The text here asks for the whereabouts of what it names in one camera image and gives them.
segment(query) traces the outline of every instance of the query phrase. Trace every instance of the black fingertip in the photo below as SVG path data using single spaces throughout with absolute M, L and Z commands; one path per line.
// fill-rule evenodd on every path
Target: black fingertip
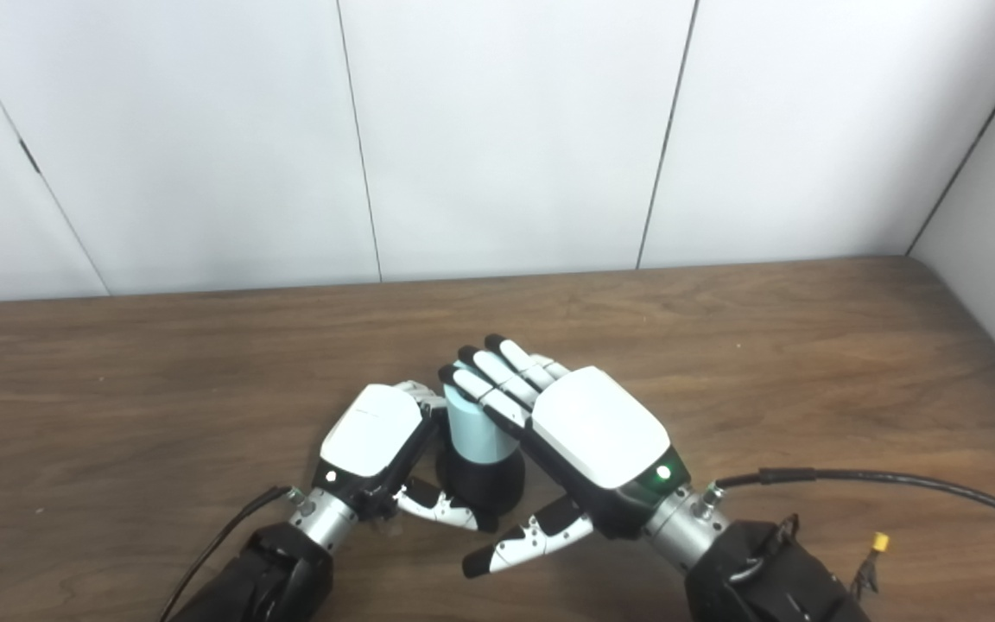
M 482 343 L 485 343 L 486 350 L 489 350 L 491 352 L 497 352 L 498 354 L 500 354 L 501 344 L 503 341 L 506 341 L 506 339 L 503 338 L 502 335 L 497 333 L 490 333 L 486 335 L 486 339 L 483 340 Z
M 492 515 L 492 513 L 473 511 L 474 512 L 474 523 L 478 524 L 478 531 L 484 531 L 486 534 L 497 534 L 498 532 L 498 517 Z
M 474 355 L 481 352 L 477 347 L 474 346 L 462 346 L 459 348 L 459 361 L 467 363 L 467 365 L 474 367 Z
M 459 367 L 455 365 L 445 365 L 440 367 L 440 370 L 437 371 L 435 375 L 438 375 L 438 377 L 440 377 L 440 382 L 445 383 L 446 385 L 449 386 L 454 386 L 455 389 L 458 389 L 459 386 L 455 384 L 455 372 L 458 369 Z
M 440 501 L 440 489 L 423 479 L 410 477 L 406 480 L 406 496 L 426 508 L 434 508 Z
M 485 547 L 474 551 L 463 558 L 463 576 L 474 579 L 475 576 L 490 574 L 490 562 L 495 555 L 493 547 Z

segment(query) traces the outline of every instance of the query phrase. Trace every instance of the black robot forearm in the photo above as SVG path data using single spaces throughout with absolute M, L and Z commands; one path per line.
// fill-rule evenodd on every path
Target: black robot forearm
M 292 524 L 272 524 L 171 622 L 308 622 L 332 589 L 333 557 Z

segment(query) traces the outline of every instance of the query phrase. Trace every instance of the black cylindrical base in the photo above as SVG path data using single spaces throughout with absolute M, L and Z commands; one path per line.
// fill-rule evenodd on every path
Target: black cylindrical base
M 437 460 L 440 485 L 470 505 L 475 511 L 501 516 L 517 507 L 524 495 L 524 456 L 521 449 L 497 463 L 479 464 L 455 452 L 454 445 L 446 445 Z

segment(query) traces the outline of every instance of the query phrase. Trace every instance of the cylinder object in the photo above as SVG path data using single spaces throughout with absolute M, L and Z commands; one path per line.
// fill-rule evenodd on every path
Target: cylinder object
M 477 511 L 494 516 L 509 512 L 524 493 L 524 456 L 518 442 L 455 387 L 445 385 L 443 394 L 449 442 L 437 465 L 440 483 Z

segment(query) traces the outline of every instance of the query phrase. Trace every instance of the black cable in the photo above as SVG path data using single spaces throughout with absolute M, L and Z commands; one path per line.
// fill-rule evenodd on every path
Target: black cable
M 887 470 L 761 468 L 758 469 L 758 473 L 723 477 L 714 481 L 713 484 L 718 486 L 718 488 L 729 489 L 754 484 L 768 486 L 770 484 L 787 484 L 790 481 L 815 481 L 817 479 L 874 481 L 874 483 L 879 484 L 901 484 L 931 488 L 932 491 L 950 492 L 951 495 L 957 495 L 971 501 L 978 501 L 979 504 L 988 505 L 988 507 L 995 509 L 995 497 L 988 495 L 986 492 L 975 491 L 973 488 L 952 484 L 950 481 L 942 479 L 909 475 L 909 473 L 892 473 L 887 472 Z
M 252 499 L 251 503 L 245 505 L 244 508 L 241 508 L 241 511 L 237 512 L 237 515 L 232 517 L 232 519 L 229 520 L 229 523 L 225 524 L 225 527 L 222 527 L 221 531 L 218 531 L 218 534 L 213 537 L 209 544 L 206 545 L 205 550 L 202 550 L 201 555 L 198 555 L 198 559 L 194 560 L 194 563 L 190 564 L 190 568 L 187 569 L 187 573 L 182 576 L 182 579 L 179 580 L 177 586 L 174 587 L 174 591 L 171 592 L 171 598 L 167 599 L 166 605 L 163 606 L 161 613 L 159 613 L 158 621 L 166 622 L 168 615 L 171 614 L 171 610 L 174 609 L 174 603 L 178 601 L 179 595 L 182 594 L 182 590 L 187 589 L 187 584 L 194 578 L 194 575 L 197 574 L 198 570 L 202 567 L 202 564 L 206 563 L 206 559 L 209 559 L 209 556 L 213 554 L 213 551 L 217 550 L 218 546 L 221 546 L 221 543 L 228 538 L 229 534 L 232 533 L 233 529 L 237 528 L 238 524 L 240 524 L 242 520 L 245 520 L 248 516 L 251 516 L 252 513 L 257 511 L 257 509 L 271 503 L 271 501 L 287 495 L 288 492 L 291 492 L 291 489 L 292 488 L 289 486 L 273 486 L 267 492 L 262 493 L 259 497 Z

